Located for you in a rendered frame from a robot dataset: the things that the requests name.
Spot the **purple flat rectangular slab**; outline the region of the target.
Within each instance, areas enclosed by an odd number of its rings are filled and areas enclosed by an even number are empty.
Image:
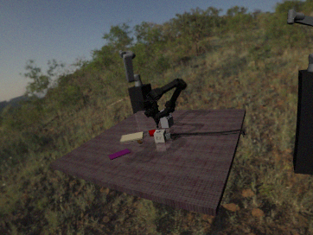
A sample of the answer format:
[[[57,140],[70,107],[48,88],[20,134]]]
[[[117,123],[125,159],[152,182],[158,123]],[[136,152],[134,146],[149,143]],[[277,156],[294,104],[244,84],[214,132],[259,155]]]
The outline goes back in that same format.
[[[109,155],[109,157],[110,157],[111,160],[113,160],[113,159],[118,158],[120,156],[123,156],[123,155],[125,155],[127,153],[130,153],[130,151],[128,149],[120,150],[119,152],[116,152],[114,154]]]

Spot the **beige flat rectangular slab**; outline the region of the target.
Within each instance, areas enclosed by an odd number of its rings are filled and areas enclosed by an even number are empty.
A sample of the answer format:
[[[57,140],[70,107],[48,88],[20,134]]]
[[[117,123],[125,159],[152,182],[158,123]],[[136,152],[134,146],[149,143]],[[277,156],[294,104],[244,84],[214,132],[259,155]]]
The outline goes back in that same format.
[[[138,132],[121,136],[120,143],[126,143],[143,139],[144,132]]]

